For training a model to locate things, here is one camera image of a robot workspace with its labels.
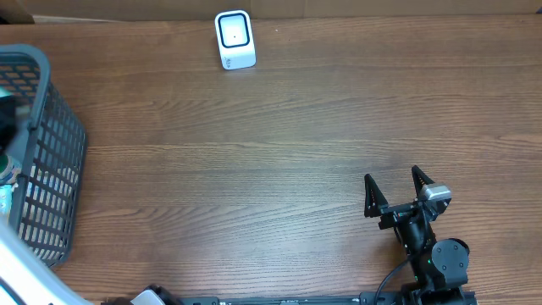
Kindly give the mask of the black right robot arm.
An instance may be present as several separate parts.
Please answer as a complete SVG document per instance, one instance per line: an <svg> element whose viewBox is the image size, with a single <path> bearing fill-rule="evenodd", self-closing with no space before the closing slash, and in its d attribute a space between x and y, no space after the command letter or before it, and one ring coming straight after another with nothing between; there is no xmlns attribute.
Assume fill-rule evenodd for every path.
<svg viewBox="0 0 542 305"><path fill-rule="evenodd" d="M451 189L430 179L417 165L412 167L416 196L411 202L389 205L370 174L364 176L364 216L378 218L381 230L392 229L406 251L406 259L390 271L375 292L362 292L361 304L463 305L476 304L473 292L464 292L470 249L456 238L437 240L430 225L451 203ZM399 291L384 293L384 288L406 265L414 281Z"/></svg>

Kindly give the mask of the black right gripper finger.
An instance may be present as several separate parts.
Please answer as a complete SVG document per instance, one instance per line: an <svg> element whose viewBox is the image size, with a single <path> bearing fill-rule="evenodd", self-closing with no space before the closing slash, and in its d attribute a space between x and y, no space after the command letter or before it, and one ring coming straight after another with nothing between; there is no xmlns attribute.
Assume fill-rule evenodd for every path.
<svg viewBox="0 0 542 305"><path fill-rule="evenodd" d="M366 192L364 216L379 217L382 211L389 207L388 201L370 174L364 176L364 183Z"/></svg>
<svg viewBox="0 0 542 305"><path fill-rule="evenodd" d="M412 167L412 178L417 196L421 194L424 186L434 184L434 181L429 178L417 165Z"/></svg>

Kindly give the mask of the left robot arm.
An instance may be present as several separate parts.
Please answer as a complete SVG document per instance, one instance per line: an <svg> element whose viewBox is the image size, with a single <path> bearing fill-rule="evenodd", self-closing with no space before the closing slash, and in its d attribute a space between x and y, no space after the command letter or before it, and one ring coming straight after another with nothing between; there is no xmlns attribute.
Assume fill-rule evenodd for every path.
<svg viewBox="0 0 542 305"><path fill-rule="evenodd" d="M93 305L64 284L18 238L1 223L1 288L4 296L15 304ZM158 287L147 287L136 297L116 297L108 304L180 305L181 301Z"/></svg>

